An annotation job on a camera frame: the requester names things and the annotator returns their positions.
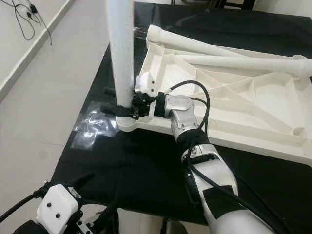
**transparent plastic bag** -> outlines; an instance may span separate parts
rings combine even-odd
[[[101,102],[90,102],[86,113],[78,116],[73,131],[77,132],[72,149],[91,150],[97,136],[114,137],[119,131],[116,117],[100,110]]]

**black tabletop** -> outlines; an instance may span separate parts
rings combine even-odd
[[[135,4],[135,26],[149,24],[207,43],[260,52],[312,58],[310,18],[186,6]],[[135,75],[146,55],[146,42],[135,39]],[[115,100],[104,93],[114,87],[109,47],[82,107],[91,101]],[[52,181],[65,181],[86,172],[95,177],[80,190],[93,203],[107,205],[117,198],[119,207],[164,217],[205,223],[192,207],[172,136],[137,129],[115,137],[98,136],[92,150],[72,149],[72,132]],[[295,230],[312,233],[312,170],[309,166],[217,146],[229,167],[244,178]],[[258,209],[256,198],[238,183],[239,194]]]

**electrical cord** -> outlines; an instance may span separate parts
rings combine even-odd
[[[10,216],[14,211],[16,211],[21,206],[25,205],[30,200],[37,197],[37,194],[33,193],[29,195],[28,197],[24,198],[22,201],[18,202],[16,205],[14,205],[12,208],[10,208],[8,211],[6,211],[3,215],[0,216],[0,223],[2,223],[8,216]]]
[[[23,34],[24,39],[25,39],[25,40],[31,40],[32,38],[34,38],[34,36],[35,36],[35,29],[34,29],[33,25],[31,24],[31,22],[30,22],[28,19],[26,19],[25,17],[23,17],[23,16],[19,13],[19,11],[16,9],[16,7],[15,7],[14,12],[15,12],[15,17],[16,17],[16,20],[17,20],[17,22],[18,22],[18,24],[19,24],[19,27],[20,27],[21,33]],[[25,35],[25,33],[24,33],[24,30],[23,30],[23,27],[22,27],[22,25],[20,24],[20,20],[19,20],[19,18],[18,18],[18,15],[19,15],[21,18],[23,18],[23,19],[31,26],[32,31],[33,31],[31,37],[29,37],[29,38],[26,37],[26,35]]]
[[[41,22],[43,22],[43,25],[44,25],[44,27],[46,28],[46,30],[47,30],[47,32],[48,32],[48,35],[49,35],[49,37],[50,37],[50,45],[52,45],[51,32],[50,32],[50,30],[48,29],[48,27],[46,26],[46,24],[45,24],[45,22],[44,22],[44,20],[43,20],[43,18],[42,18],[42,16],[41,16],[41,14],[38,12],[37,8],[35,7],[35,5],[33,5],[33,4],[31,3],[30,0],[27,0],[27,2],[29,3],[30,7],[26,6],[25,4],[21,4],[21,3],[20,3],[20,0],[18,1],[17,4],[15,4],[13,0],[11,0],[12,4],[10,4],[10,3],[8,3],[8,2],[6,2],[6,1],[4,1],[4,0],[0,0],[0,1],[3,2],[3,3],[5,3],[6,5],[8,5],[8,6],[14,8],[14,13],[15,13],[16,20],[17,20],[17,22],[18,22],[18,25],[19,25],[19,27],[20,27],[20,30],[21,30],[22,35],[23,35],[23,37],[24,37],[25,40],[31,40],[31,39],[35,36],[35,29],[34,29],[33,25],[31,24],[30,20],[27,19],[27,18],[25,18],[24,16],[22,16],[22,15],[20,14],[20,12],[19,12],[19,10],[18,10],[18,7],[19,7],[19,6],[22,6],[22,7],[24,7],[24,8],[27,9],[27,11],[28,11],[28,12],[27,12],[27,16],[28,16],[28,18],[30,18],[33,22],[39,23],[40,25],[41,25]],[[20,20],[19,20],[19,17],[18,17],[18,16],[21,17],[22,19],[24,19],[24,20],[31,26],[31,28],[32,28],[32,35],[31,35],[31,37],[29,37],[29,38],[26,37],[25,32],[24,32],[24,29],[23,29],[23,27],[22,27],[22,25],[21,25],[21,23],[20,23]]]
[[[14,7],[14,5],[11,5],[11,4],[9,4],[8,2],[6,2],[6,1],[4,1],[4,0],[0,0],[0,1],[2,1],[3,3],[5,3],[5,4],[9,5],[9,6]]]
[[[236,174],[232,169],[231,169],[232,173],[234,174],[234,176],[240,181],[242,182],[246,188],[249,189],[250,192],[252,192],[252,194],[258,199],[258,201],[263,205],[263,207],[265,207],[270,213],[272,216],[275,217],[276,220],[278,220],[280,222],[280,224],[282,224],[285,229],[289,232],[289,233],[294,233],[293,230],[291,229],[291,227],[287,224],[287,222],[285,222],[280,216],[278,213],[276,213],[272,208],[271,206],[265,201],[262,199],[262,197],[259,195],[259,193],[253,189],[242,177],[240,177],[238,174]]]
[[[206,105],[206,113],[205,116],[203,118],[202,123],[200,124],[200,128],[203,126],[203,124],[205,124],[205,132],[207,132],[206,127],[208,126],[208,116],[209,116],[209,110],[210,110],[210,97],[208,94],[207,89],[204,87],[203,84],[199,83],[198,81],[193,81],[193,80],[189,80],[189,81],[184,81],[181,82],[179,84],[174,85],[173,87],[171,87],[170,89],[176,89],[182,85],[185,84],[196,84],[199,87],[202,88],[202,90],[204,91],[205,95],[206,95],[206,99],[207,102],[205,102],[202,99],[199,98],[195,98],[195,97],[191,97],[192,100],[196,100],[196,101],[200,101],[202,103],[204,103]],[[268,224],[277,234],[283,234],[284,231],[281,231],[280,227],[278,227],[274,222],[272,222],[266,215],[264,215],[263,213],[259,212],[255,207],[253,207],[251,204],[249,204],[248,202],[246,202],[245,200],[243,200],[242,198],[234,195],[233,193],[230,193],[229,191],[223,189],[221,186],[219,186],[217,183],[215,183],[214,181],[212,181],[211,179],[209,179],[208,177],[206,177],[203,173],[201,173],[192,163],[190,160],[190,155],[191,155],[191,150],[194,146],[194,143],[192,142],[190,144],[188,153],[186,155],[186,160],[187,160],[187,164],[188,167],[190,168],[190,170],[192,170],[195,174],[197,174],[199,177],[201,177],[203,180],[205,180],[207,183],[211,184],[213,187],[215,187],[216,189],[218,189],[219,191],[221,191],[222,193],[224,193],[225,195],[227,195],[228,197],[230,197],[231,199],[235,200],[236,202],[240,203],[243,207],[245,207],[246,209],[250,210],[251,212],[253,212],[254,214],[256,214],[260,219],[262,219],[266,224]],[[245,181],[243,181],[243,179],[241,179],[240,177],[237,176],[238,179],[240,179],[251,191],[252,193],[257,197],[257,199],[262,203],[262,205],[279,221],[279,223],[283,226],[283,229],[287,231],[287,233],[289,234],[293,234],[293,231],[291,230],[291,228],[279,217],[279,215],[261,198],[261,196],[254,191]]]
[[[50,30],[48,29],[47,25],[45,24],[45,22],[44,22],[43,18],[41,17],[40,13],[37,12],[37,14],[39,15],[39,17],[40,17],[40,19],[41,19],[41,21],[42,21],[44,27],[46,28],[46,30],[47,30],[47,32],[48,32],[48,34],[49,34],[49,37],[50,37],[50,45],[52,45],[51,32],[50,32]]]
[[[242,198],[236,196],[235,194],[229,192],[228,190],[222,188],[220,185],[218,185],[217,183],[215,183],[214,181],[212,181],[211,179],[209,179],[208,177],[206,177],[202,172],[200,172],[192,163],[190,160],[190,155],[191,155],[191,151],[193,148],[194,144],[192,143],[189,147],[188,153],[186,155],[186,161],[187,161],[187,165],[189,167],[189,169],[191,171],[193,171],[196,175],[198,175],[200,178],[202,178],[203,180],[205,180],[207,183],[209,183],[210,185],[212,185],[214,188],[216,188],[217,190],[219,190],[220,192],[222,192],[223,194],[225,194],[227,197],[233,199],[234,201],[238,202],[239,204],[241,204],[243,207],[245,207],[246,209],[248,209],[249,211],[251,211],[252,213],[254,213],[255,215],[257,215],[260,219],[262,219],[275,233],[277,234],[284,234],[285,232],[281,230],[280,227],[278,227],[274,222],[272,222],[266,215],[264,215],[262,212],[258,211],[255,207],[253,207],[251,204],[249,204],[248,202],[246,202],[245,200],[243,200]],[[282,224],[283,228],[285,230],[287,230],[287,233],[293,234],[293,232],[289,232],[289,230],[285,227],[284,223]]]
[[[200,98],[195,98],[195,97],[191,97],[190,99],[195,100],[195,101],[200,101],[205,104],[206,108],[208,108],[207,102],[205,102],[204,100]],[[202,122],[205,123],[205,133],[208,134],[208,119],[205,121],[205,119],[203,118]]]
[[[196,85],[198,85],[204,91],[204,94],[206,96],[206,100],[207,100],[206,112],[205,112],[203,121],[201,122],[201,124],[198,127],[199,129],[201,129],[203,127],[204,123],[208,122],[208,117],[209,117],[209,108],[208,107],[210,107],[210,98],[209,98],[208,91],[207,91],[207,89],[205,88],[205,86],[202,83],[200,83],[200,82],[198,82],[196,80],[186,80],[186,81],[183,81],[181,83],[178,83],[178,84],[172,86],[170,88],[170,90],[172,91],[172,90],[174,90],[174,89],[176,89],[176,88],[178,88],[178,87],[180,87],[182,85],[185,85],[185,84],[196,84]]]

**white pole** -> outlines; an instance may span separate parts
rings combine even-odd
[[[190,64],[285,72],[299,77],[312,76],[312,59],[308,58],[293,60],[279,58],[233,58],[205,55],[176,56]]]
[[[117,105],[131,107],[133,99],[133,1],[106,0]]]
[[[246,57],[230,50],[222,49],[215,45],[203,43],[198,40],[187,38],[179,34],[171,33],[158,26],[150,25],[147,32],[147,40],[150,42],[161,42],[177,46],[186,51],[196,52],[207,55]]]

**tiled floor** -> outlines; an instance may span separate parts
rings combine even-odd
[[[77,0],[54,30],[53,46],[44,44],[1,103],[0,214],[51,178],[108,45],[105,17],[105,1]],[[16,211],[0,233],[33,219],[39,202]],[[160,217],[119,214],[121,234],[160,231]],[[189,233],[208,233],[207,227],[186,226]]]

